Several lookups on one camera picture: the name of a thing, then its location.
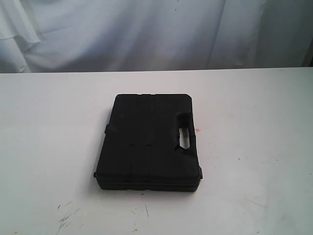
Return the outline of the black plastic carry case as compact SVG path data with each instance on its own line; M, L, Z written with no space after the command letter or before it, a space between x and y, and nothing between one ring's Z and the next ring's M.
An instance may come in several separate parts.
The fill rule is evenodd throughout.
M94 177L106 190L196 191L202 170L191 96L118 94Z

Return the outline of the white backdrop curtain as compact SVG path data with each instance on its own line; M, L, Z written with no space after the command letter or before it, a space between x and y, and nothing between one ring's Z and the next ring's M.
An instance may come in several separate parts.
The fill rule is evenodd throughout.
M0 71L300 67L310 0L3 0Z

